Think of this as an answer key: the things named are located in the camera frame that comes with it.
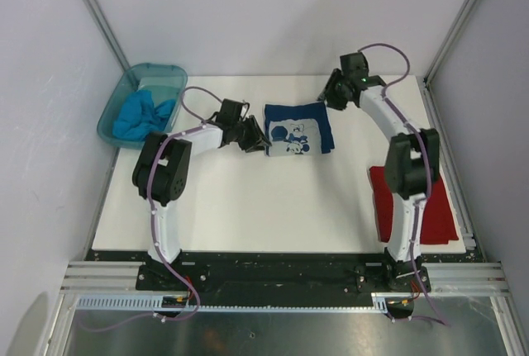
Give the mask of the dark blue t-shirt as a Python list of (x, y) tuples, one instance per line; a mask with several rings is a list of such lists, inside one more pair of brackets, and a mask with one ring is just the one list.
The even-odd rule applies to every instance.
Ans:
[(264, 106), (264, 133), (270, 141), (265, 154), (270, 158), (330, 154), (334, 137), (323, 102)]

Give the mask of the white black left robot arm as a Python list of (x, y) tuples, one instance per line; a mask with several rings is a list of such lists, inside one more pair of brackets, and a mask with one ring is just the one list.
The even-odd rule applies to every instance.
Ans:
[(154, 280), (164, 289), (176, 288), (183, 270), (173, 261), (182, 251), (175, 224), (175, 202), (188, 182), (191, 159), (235, 143), (245, 153), (271, 146), (249, 104), (230, 99), (199, 125), (177, 133), (151, 132), (145, 139), (132, 174), (132, 183), (149, 203), (151, 246), (149, 256), (159, 264)]

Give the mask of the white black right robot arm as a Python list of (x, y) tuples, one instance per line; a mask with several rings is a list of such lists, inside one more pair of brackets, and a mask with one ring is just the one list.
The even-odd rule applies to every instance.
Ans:
[(420, 234), (433, 185), (440, 177), (440, 136), (420, 129), (388, 95), (391, 83), (369, 73), (364, 53), (342, 55), (318, 99), (338, 111), (352, 102), (388, 141), (384, 180), (393, 196), (392, 231), (384, 249), (383, 285), (391, 291), (421, 286)]

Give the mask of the teal plastic bin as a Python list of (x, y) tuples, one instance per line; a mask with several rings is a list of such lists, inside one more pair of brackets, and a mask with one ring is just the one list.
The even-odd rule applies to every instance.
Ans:
[(122, 75), (98, 121), (98, 135), (117, 148), (140, 150), (152, 131), (168, 132), (188, 75), (179, 66), (136, 64)]

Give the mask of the light blue crumpled t-shirt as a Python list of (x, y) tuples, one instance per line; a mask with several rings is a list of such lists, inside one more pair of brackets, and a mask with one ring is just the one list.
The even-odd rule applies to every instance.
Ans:
[(133, 92), (122, 104), (112, 125), (112, 135), (125, 141), (144, 141), (149, 133), (163, 131), (176, 106), (175, 99), (155, 105), (152, 92), (141, 89)]

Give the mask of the folded red t-shirt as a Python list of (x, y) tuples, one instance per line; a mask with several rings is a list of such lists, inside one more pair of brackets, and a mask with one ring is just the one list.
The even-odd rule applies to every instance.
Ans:
[[(374, 194), (375, 219), (379, 240), (388, 243), (393, 228), (393, 195), (384, 179), (382, 166), (369, 168), (369, 181)], [(440, 178), (433, 184), (423, 216), (420, 241), (421, 245), (448, 244), (458, 240), (455, 220), (446, 191), (444, 180)]]

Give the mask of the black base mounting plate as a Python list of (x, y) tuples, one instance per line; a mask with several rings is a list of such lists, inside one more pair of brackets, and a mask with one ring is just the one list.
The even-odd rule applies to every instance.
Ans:
[(312, 306), (337, 305), (372, 292), (429, 292), (430, 278), (421, 263), (421, 286), (392, 291), (384, 286), (384, 253), (242, 253), (182, 252), (170, 268), (147, 257), (136, 289), (186, 291), (193, 286), (208, 301), (277, 301)]

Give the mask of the aluminium frame post right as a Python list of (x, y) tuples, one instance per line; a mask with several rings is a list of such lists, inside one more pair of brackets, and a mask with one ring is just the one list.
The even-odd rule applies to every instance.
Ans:
[(450, 52), (455, 47), (456, 42), (462, 36), (470, 18), (473, 16), (481, 0), (464, 0), (459, 11), (456, 14), (455, 20), (450, 25), (446, 37), (441, 43), (439, 50), (436, 52), (433, 61), (429, 65), (423, 82), (427, 87), (430, 87), (440, 71), (442, 65), (448, 59)]

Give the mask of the aluminium frame post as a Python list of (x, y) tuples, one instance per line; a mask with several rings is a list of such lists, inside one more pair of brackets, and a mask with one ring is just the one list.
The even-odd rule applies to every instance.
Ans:
[(481, 0), (464, 0), (459, 11), (456, 14), (455, 20), (450, 25), (446, 37), (441, 43), (439, 50), (436, 52), (433, 61), (429, 65), (423, 82), (427, 87), (430, 87), (440, 71), (442, 65), (448, 59), (450, 52), (455, 47), (456, 42), (462, 36), (470, 18), (473, 16)]
[(112, 53), (112, 56), (118, 63), (119, 67), (123, 72), (126, 72), (130, 67), (129, 60), (126, 57), (126, 54), (119, 43), (110, 22), (108, 21), (101, 4), (98, 0), (82, 0), (85, 7), (88, 10), (91, 18), (100, 34), (102, 35), (103, 40), (106, 42), (107, 47)]

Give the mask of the aluminium frame post left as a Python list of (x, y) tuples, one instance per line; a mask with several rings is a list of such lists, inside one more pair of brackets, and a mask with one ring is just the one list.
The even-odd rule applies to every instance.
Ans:
[(107, 47), (112, 53), (112, 56), (118, 63), (119, 67), (123, 72), (126, 72), (130, 67), (129, 60), (126, 57), (126, 54), (119, 43), (110, 22), (108, 21), (101, 4), (98, 0), (82, 0), (85, 7), (88, 10), (91, 18), (100, 34), (102, 35), (103, 40), (106, 42)]

